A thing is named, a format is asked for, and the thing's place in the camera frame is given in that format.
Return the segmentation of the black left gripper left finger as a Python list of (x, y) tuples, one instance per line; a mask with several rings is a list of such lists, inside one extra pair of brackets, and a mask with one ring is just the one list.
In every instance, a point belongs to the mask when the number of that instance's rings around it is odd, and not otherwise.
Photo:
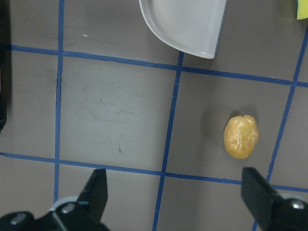
[(94, 221), (100, 221), (108, 200), (107, 176), (105, 169), (95, 169), (77, 198)]

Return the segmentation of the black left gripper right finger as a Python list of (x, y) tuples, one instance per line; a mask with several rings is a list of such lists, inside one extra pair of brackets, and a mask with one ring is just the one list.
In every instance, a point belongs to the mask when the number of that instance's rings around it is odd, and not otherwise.
[(254, 167), (242, 169), (241, 198), (259, 227), (268, 231), (283, 198)]

